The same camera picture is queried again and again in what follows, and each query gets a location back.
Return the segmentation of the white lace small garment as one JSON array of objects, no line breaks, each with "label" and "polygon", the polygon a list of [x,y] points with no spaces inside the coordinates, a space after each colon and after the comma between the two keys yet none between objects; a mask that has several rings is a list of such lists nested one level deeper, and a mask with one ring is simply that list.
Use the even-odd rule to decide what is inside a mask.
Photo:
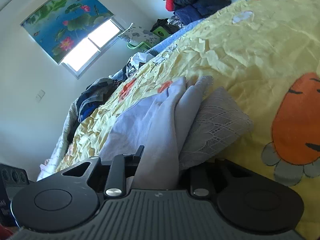
[{"label": "white lace small garment", "polygon": [[212,82],[211,76],[194,84],[179,77],[162,92],[139,100],[117,117],[100,159],[133,155],[144,146],[132,186],[175,188],[181,171],[207,161],[253,127],[224,88],[209,92]]}]

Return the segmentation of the folded dark clothes stack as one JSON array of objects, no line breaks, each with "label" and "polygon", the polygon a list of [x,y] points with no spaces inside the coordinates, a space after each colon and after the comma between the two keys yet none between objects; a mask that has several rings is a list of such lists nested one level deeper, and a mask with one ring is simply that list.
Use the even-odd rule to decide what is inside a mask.
[{"label": "folded dark clothes stack", "polygon": [[100,105],[103,105],[113,92],[118,83],[106,77],[97,79],[79,96],[76,102],[78,122],[83,122]]}]

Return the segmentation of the white quilted blanket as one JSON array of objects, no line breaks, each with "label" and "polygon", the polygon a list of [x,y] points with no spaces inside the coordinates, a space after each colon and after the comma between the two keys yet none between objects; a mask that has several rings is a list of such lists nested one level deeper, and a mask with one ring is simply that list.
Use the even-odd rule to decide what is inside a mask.
[{"label": "white quilted blanket", "polygon": [[62,133],[56,143],[52,155],[44,164],[40,165],[40,173],[36,181],[42,180],[55,173],[56,168],[61,163],[67,153],[69,145],[73,142],[75,131],[80,125],[78,121],[77,99],[71,103],[65,122],[63,124]]}]

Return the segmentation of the blue bed sheet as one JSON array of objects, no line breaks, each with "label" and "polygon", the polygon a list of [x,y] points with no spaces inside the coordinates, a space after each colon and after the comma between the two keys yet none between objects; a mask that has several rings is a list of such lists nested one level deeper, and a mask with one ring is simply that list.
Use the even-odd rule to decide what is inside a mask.
[{"label": "blue bed sheet", "polygon": [[[154,47],[152,47],[151,49],[149,49],[146,53],[149,53],[149,54],[153,55],[154,57],[157,57],[157,55],[160,54],[164,49],[166,49],[167,47],[170,47],[172,43],[175,44],[176,40],[178,40],[182,35],[184,35],[188,31],[190,31],[191,29],[193,29],[195,26],[197,26],[201,21],[203,21],[203,19],[196,20],[194,22],[189,23],[188,25],[186,25],[182,29],[180,29],[177,32],[175,32],[174,34],[170,35],[168,38],[166,38],[165,40],[163,40],[159,44],[157,44]],[[108,77],[110,79],[124,82],[125,80],[123,81],[123,68],[118,70],[115,74],[109,75]]]}]

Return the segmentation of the black white patterned garment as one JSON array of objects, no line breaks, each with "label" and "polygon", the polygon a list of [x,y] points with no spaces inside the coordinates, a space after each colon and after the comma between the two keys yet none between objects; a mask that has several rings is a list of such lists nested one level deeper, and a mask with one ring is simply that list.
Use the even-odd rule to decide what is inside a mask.
[{"label": "black white patterned garment", "polygon": [[123,81],[130,78],[139,68],[148,63],[154,56],[149,53],[137,52],[132,55],[123,67]]}]

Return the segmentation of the bright window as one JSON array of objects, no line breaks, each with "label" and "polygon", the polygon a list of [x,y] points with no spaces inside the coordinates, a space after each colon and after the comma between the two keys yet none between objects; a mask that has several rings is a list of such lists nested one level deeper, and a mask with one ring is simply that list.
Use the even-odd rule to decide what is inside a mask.
[{"label": "bright window", "polygon": [[123,27],[114,19],[104,23],[89,33],[66,57],[61,64],[77,79],[115,42],[124,31]]}]

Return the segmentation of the floral white pillow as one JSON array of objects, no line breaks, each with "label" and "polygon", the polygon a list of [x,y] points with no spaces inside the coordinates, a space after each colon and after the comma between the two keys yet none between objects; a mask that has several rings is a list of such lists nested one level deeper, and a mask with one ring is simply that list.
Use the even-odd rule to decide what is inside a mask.
[{"label": "floral white pillow", "polygon": [[123,33],[118,35],[118,37],[135,47],[142,42],[146,43],[150,47],[153,47],[161,41],[157,35],[151,33],[141,26],[136,25],[135,23],[131,23]]}]

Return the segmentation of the green plastic chair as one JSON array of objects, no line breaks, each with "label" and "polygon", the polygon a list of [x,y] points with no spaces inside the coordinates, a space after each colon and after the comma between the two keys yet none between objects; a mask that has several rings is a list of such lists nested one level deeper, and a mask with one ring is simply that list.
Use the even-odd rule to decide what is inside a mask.
[{"label": "green plastic chair", "polygon": [[140,26],[131,26],[125,33],[129,38],[127,47],[130,49],[140,49],[142,51],[151,49],[171,35],[163,27],[158,27],[151,32]]}]

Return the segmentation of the lotus print roller blind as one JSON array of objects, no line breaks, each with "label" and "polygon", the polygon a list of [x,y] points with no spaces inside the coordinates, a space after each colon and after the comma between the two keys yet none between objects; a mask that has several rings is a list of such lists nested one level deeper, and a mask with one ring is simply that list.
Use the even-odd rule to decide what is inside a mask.
[{"label": "lotus print roller blind", "polygon": [[113,17],[99,0],[49,0],[31,14],[21,26],[56,62]]}]

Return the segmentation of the navy blue jacket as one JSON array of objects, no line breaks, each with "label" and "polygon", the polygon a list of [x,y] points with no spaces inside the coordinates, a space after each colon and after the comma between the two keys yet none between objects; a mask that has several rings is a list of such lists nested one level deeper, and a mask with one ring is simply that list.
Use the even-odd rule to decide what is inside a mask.
[{"label": "navy blue jacket", "polygon": [[174,14],[188,25],[191,22],[207,18],[220,9],[229,6],[231,0],[174,0]]}]

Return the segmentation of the yellow carrot print quilt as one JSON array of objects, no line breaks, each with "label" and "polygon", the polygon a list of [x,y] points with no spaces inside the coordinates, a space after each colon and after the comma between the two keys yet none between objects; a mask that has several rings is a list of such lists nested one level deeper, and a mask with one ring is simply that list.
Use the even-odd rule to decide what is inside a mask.
[{"label": "yellow carrot print quilt", "polygon": [[240,0],[201,21],[122,83],[76,130],[63,170],[98,154],[116,117],[184,76],[210,75],[253,121],[223,151],[303,199],[297,231],[319,238],[319,0]]}]

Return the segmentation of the white wall switch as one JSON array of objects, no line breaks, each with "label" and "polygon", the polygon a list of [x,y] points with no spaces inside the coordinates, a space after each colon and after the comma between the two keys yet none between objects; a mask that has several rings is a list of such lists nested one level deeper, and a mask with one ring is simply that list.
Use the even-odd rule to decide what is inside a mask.
[{"label": "white wall switch", "polygon": [[40,102],[45,96],[45,94],[46,93],[44,90],[39,90],[38,93],[36,94],[36,102]]}]

